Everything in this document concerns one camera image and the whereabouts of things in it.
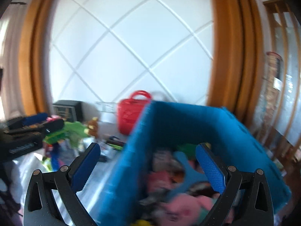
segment stuffed toy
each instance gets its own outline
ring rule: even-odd
[[[164,213],[158,218],[159,226],[191,226],[199,225],[213,207],[216,199],[206,196],[193,197],[178,194],[170,203],[161,203]],[[233,221],[231,209],[225,223]]]
[[[88,121],[87,127],[85,129],[85,134],[98,138],[98,118],[93,117],[92,120]]]
[[[172,189],[171,179],[167,171],[151,172],[148,175],[147,192],[152,193],[160,188]]]

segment black case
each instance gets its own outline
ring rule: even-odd
[[[66,119],[66,121],[83,121],[82,102],[74,100],[59,100],[53,104],[55,114]]]

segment yellow toy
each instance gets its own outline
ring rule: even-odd
[[[145,220],[137,220],[134,224],[131,224],[131,226],[152,226],[149,221]]]

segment blue felt bin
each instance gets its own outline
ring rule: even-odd
[[[226,109],[153,101],[145,109],[112,177],[94,207],[102,226],[128,225],[136,216],[137,201],[145,195],[145,182],[157,147],[175,150],[184,143],[208,142],[226,165],[240,171],[261,168],[267,178],[274,213],[290,199],[291,192],[263,147]]]

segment toy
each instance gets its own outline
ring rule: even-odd
[[[50,122],[50,121],[54,121],[57,119],[62,119],[62,117],[60,117],[59,115],[52,115],[51,117],[47,117],[46,121]]]
[[[131,226],[151,226],[151,224],[145,220],[137,220],[134,224],[131,224]]]
[[[153,171],[170,171],[171,153],[168,150],[158,150],[153,156]]]
[[[174,196],[176,196],[179,193],[185,193],[191,185],[197,183],[197,182],[207,182],[208,179],[205,174],[201,174],[197,171],[195,171],[191,165],[189,164],[186,155],[183,152],[176,151],[173,154],[174,158],[176,158],[183,166],[185,170],[185,176],[183,183],[178,186],[177,188],[171,190],[167,196],[166,201],[170,201]]]
[[[209,182],[197,182],[193,184],[186,193],[194,197],[204,195],[210,198],[216,194]]]
[[[177,195],[171,203],[162,203],[165,212],[158,219],[160,226],[191,226],[200,224],[211,210],[215,199],[187,194]],[[234,212],[231,209],[225,223],[233,221]]]
[[[152,172],[148,175],[148,193],[155,192],[159,188],[172,189],[171,179],[167,171]]]
[[[65,164],[58,158],[59,157],[59,149],[60,149],[60,145],[58,143],[55,143],[52,145],[53,149],[50,152],[51,155],[51,167],[52,167],[52,171],[57,171],[58,169],[60,169],[60,167],[64,166]]]
[[[106,156],[107,159],[111,160],[114,155],[116,154],[116,151],[114,150],[113,147],[110,145],[107,145],[106,143],[99,142],[99,146],[101,149],[101,155]]]
[[[197,145],[195,144],[183,144],[183,145],[178,145],[177,149],[178,151],[183,152],[187,159],[189,160],[195,160],[195,148]]]
[[[180,172],[175,172],[171,178],[173,182],[182,183],[184,181],[184,177],[185,177],[185,172],[180,171]]]
[[[142,206],[143,214],[141,219],[150,221],[157,225],[156,218],[158,212],[158,205],[168,193],[169,189],[158,188],[155,192],[149,194],[145,199],[139,201]]]
[[[62,139],[68,138],[70,146],[77,148],[82,138],[89,137],[89,135],[85,133],[85,129],[86,127],[78,121],[65,121],[62,130],[46,135],[44,141],[48,144],[54,144]]]
[[[85,134],[98,138],[98,118],[93,117],[92,120],[88,121],[87,127],[85,129]]]
[[[170,160],[170,170],[174,173],[184,172],[182,165],[175,158]]]
[[[103,139],[106,144],[110,145],[116,150],[122,150],[125,146],[124,142],[121,142],[119,138],[112,135],[105,134],[103,135]]]

